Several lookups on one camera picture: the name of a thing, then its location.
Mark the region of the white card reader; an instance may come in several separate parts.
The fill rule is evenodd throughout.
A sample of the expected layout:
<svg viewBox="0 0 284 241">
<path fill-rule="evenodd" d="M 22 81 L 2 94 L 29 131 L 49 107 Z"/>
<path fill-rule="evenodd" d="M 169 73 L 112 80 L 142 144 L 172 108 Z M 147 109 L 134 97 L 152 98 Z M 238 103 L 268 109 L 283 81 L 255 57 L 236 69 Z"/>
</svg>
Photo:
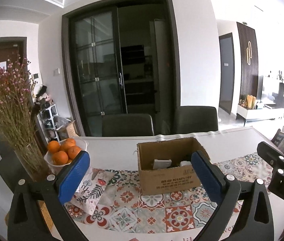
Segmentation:
<svg viewBox="0 0 284 241">
<path fill-rule="evenodd" d="M 153 170 L 167 169 L 172 164 L 171 159 L 155 159 L 153 163 Z"/>
</svg>

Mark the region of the white fruit basket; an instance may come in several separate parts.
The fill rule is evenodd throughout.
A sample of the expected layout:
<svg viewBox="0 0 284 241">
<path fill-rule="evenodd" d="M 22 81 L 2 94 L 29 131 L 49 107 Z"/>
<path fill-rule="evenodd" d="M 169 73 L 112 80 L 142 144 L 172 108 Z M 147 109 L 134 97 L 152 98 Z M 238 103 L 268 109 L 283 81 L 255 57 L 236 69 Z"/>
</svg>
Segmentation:
<svg viewBox="0 0 284 241">
<path fill-rule="evenodd" d="M 67 138 L 62 141 L 50 141 L 44 160 L 50 170 L 57 175 L 63 167 L 69 165 L 80 153 L 86 151 L 88 143 L 80 138 Z"/>
</svg>

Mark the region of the orange fruit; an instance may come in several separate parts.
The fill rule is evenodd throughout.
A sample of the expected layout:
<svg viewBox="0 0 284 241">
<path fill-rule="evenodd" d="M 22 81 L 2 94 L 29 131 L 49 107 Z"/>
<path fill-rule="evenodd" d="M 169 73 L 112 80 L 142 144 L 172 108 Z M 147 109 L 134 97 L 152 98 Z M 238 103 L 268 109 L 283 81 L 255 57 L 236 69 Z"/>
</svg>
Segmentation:
<svg viewBox="0 0 284 241">
<path fill-rule="evenodd" d="M 53 140 L 47 144 L 47 150 L 51 154 L 58 152 L 59 149 L 60 149 L 60 143 L 58 141 Z"/>
<path fill-rule="evenodd" d="M 69 161 L 69 156 L 65 151 L 58 151 L 52 155 L 54 165 L 65 165 Z"/>
<path fill-rule="evenodd" d="M 81 152 L 81 148 L 77 145 L 71 146 L 67 151 L 67 154 L 71 160 L 74 160 L 76 156 Z"/>
</svg>

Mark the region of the floral fabric tissue pouch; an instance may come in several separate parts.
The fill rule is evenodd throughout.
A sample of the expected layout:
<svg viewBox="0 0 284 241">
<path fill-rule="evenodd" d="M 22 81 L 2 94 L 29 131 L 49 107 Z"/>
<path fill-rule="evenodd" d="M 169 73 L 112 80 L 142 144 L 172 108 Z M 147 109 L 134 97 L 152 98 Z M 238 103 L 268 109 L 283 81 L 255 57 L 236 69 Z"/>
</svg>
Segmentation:
<svg viewBox="0 0 284 241">
<path fill-rule="evenodd" d="M 70 203 L 86 214 L 93 215 L 102 194 L 114 175 L 113 172 L 90 167 L 73 194 Z"/>
</svg>

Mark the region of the white square charger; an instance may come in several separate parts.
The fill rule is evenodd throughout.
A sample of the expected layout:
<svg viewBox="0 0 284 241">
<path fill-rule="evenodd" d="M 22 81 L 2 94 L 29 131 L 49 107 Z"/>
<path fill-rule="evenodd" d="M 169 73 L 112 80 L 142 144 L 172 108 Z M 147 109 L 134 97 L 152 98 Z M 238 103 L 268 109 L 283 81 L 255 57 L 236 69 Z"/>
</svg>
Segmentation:
<svg viewBox="0 0 284 241">
<path fill-rule="evenodd" d="M 182 161 L 180 163 L 180 166 L 187 166 L 187 165 L 191 165 L 191 162 L 190 161 Z"/>
</svg>

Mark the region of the white tv console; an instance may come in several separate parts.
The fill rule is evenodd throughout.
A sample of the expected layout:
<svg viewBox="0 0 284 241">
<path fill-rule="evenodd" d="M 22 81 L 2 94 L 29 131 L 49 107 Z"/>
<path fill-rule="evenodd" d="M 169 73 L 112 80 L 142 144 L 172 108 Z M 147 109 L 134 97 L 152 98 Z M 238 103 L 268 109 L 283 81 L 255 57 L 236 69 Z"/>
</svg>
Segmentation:
<svg viewBox="0 0 284 241">
<path fill-rule="evenodd" d="M 265 105 L 261 109 L 248 109 L 238 105 L 235 120 L 243 120 L 244 126 L 247 122 L 262 121 L 262 120 L 275 120 L 281 119 L 284 116 L 284 108 L 270 108 Z"/>
</svg>

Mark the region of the glass vase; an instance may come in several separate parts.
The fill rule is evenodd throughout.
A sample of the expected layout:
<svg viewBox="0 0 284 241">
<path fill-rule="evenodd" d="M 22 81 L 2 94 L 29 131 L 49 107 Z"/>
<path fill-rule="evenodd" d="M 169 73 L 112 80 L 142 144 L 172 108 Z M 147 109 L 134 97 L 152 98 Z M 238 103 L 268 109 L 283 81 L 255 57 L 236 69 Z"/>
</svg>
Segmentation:
<svg viewBox="0 0 284 241">
<path fill-rule="evenodd" d="M 14 151 L 25 171 L 34 182 L 43 181 L 51 174 L 52 171 L 36 143 L 17 147 Z"/>
</svg>

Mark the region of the brown cardboard box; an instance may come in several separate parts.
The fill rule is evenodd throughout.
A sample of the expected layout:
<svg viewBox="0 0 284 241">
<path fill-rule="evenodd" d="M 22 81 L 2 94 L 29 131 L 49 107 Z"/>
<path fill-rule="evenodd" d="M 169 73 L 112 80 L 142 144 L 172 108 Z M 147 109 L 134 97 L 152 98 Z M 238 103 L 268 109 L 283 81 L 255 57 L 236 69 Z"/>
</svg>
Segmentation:
<svg viewBox="0 0 284 241">
<path fill-rule="evenodd" d="M 137 159 L 142 195 L 165 194 L 198 187 L 201 182 L 192 166 L 180 166 L 182 161 L 190 161 L 196 151 L 202 151 L 210 158 L 195 138 L 139 143 Z M 155 159 L 171 159 L 172 164 L 167 169 L 153 170 Z"/>
</svg>

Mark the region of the patterned tablecloth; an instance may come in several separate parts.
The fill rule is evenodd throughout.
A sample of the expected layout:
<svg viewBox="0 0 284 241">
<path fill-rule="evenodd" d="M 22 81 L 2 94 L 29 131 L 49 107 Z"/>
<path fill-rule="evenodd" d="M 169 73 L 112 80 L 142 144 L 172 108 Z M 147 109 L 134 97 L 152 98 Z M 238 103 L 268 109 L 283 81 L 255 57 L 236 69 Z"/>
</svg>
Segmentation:
<svg viewBox="0 0 284 241">
<path fill-rule="evenodd" d="M 117 232 L 171 233 L 203 227 L 217 204 L 203 186 L 157 195 L 142 195 L 139 173 L 115 173 L 102 194 L 93 215 L 65 204 L 73 220 Z"/>
</svg>

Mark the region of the white shoe shelf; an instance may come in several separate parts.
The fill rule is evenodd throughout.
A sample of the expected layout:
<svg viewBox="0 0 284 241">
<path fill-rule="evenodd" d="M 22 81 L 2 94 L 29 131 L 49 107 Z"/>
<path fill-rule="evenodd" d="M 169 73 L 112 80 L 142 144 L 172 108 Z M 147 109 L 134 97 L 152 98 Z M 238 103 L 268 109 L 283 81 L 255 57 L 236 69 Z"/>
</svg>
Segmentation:
<svg viewBox="0 0 284 241">
<path fill-rule="evenodd" d="M 56 105 L 53 104 L 47 108 L 42 109 L 39 115 L 47 141 L 50 142 L 55 140 L 57 142 L 60 142 L 56 122 L 54 120 L 54 118 L 58 116 Z"/>
</svg>

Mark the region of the right dark chair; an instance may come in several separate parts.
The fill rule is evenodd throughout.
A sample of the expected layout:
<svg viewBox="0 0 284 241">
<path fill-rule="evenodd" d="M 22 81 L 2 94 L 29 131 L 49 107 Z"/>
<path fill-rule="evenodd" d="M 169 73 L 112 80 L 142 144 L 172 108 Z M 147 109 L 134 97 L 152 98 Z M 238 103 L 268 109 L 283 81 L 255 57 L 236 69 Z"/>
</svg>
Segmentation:
<svg viewBox="0 0 284 241">
<path fill-rule="evenodd" d="M 218 131 L 217 110 L 212 106 L 180 106 L 175 110 L 173 134 Z"/>
</svg>

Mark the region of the dark chair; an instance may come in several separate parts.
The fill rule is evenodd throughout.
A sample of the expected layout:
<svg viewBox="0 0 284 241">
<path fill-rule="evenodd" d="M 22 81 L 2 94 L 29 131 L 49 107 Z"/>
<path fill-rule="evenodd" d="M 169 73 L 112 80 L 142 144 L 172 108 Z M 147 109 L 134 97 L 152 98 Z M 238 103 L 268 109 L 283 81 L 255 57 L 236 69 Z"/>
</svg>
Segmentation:
<svg viewBox="0 0 284 241">
<path fill-rule="evenodd" d="M 103 137 L 154 136 L 152 117 L 149 114 L 114 114 L 102 118 Z"/>
<path fill-rule="evenodd" d="M 175 110 L 173 134 L 218 131 L 217 110 L 212 106 L 180 106 Z"/>
</svg>

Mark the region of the left dark chair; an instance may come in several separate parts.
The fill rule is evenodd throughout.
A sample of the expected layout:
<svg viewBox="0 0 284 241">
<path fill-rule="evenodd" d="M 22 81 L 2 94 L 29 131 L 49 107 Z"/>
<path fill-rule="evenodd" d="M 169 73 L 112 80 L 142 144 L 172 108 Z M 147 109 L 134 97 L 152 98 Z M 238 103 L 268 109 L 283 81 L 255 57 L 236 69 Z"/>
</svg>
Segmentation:
<svg viewBox="0 0 284 241">
<path fill-rule="evenodd" d="M 103 137 L 154 136 L 152 117 L 149 114 L 114 114 L 102 118 Z"/>
</svg>

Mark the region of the dried pink flowers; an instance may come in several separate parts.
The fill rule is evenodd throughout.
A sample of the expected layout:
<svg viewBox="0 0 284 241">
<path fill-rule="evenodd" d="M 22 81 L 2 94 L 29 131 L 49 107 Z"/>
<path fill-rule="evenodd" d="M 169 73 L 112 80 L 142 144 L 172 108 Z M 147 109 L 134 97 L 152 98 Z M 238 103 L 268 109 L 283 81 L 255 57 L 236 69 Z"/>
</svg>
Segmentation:
<svg viewBox="0 0 284 241">
<path fill-rule="evenodd" d="M 30 61 L 20 54 L 0 66 L 0 133 L 13 149 L 38 152 L 35 121 L 31 116 Z"/>
</svg>

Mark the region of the dark glass door cabinet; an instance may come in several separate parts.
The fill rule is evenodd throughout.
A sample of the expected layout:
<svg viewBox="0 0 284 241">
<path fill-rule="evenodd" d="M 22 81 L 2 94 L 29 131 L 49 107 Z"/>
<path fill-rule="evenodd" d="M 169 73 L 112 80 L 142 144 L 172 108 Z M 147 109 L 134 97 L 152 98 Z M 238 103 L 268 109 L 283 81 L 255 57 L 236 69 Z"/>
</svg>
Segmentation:
<svg viewBox="0 0 284 241">
<path fill-rule="evenodd" d="M 172 0 L 102 0 L 62 17 L 71 112 L 81 136 L 103 121 L 143 114 L 170 134 L 176 108 L 177 28 Z"/>
</svg>

